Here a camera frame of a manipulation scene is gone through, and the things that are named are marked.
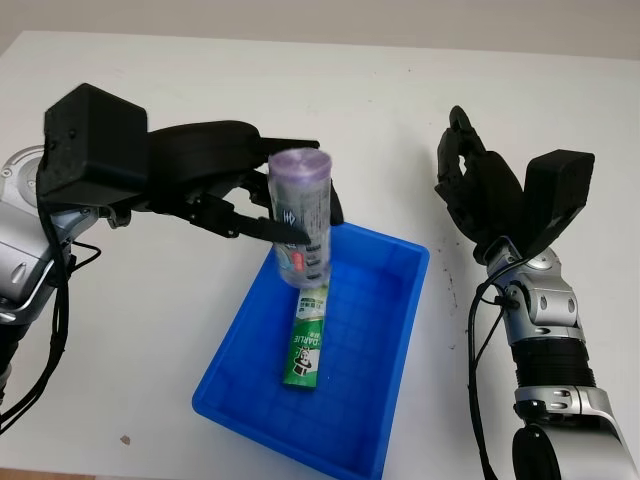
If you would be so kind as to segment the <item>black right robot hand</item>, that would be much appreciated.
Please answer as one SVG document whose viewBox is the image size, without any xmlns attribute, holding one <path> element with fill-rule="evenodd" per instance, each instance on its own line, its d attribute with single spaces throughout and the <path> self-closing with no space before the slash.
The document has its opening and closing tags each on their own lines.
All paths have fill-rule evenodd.
<svg viewBox="0 0 640 480">
<path fill-rule="evenodd" d="M 474 259 L 486 265 L 495 242 L 515 238 L 523 189 L 503 157 L 485 148 L 460 106 L 450 111 L 437 162 L 435 191 L 457 228 L 475 244 Z"/>
</svg>

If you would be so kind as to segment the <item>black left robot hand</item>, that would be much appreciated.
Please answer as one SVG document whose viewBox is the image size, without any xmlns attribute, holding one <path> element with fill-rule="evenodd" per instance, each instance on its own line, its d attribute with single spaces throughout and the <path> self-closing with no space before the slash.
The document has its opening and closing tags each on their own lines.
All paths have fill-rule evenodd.
<svg viewBox="0 0 640 480">
<path fill-rule="evenodd" d="M 318 141 L 263 137 L 255 126 L 236 120 L 172 126 L 148 133 L 147 139 L 143 190 L 101 209 L 111 228 L 128 226 L 134 211 L 151 212 L 225 238 L 311 243 L 300 227 L 275 220 L 267 175 L 258 168 L 285 150 L 317 153 Z"/>
</svg>

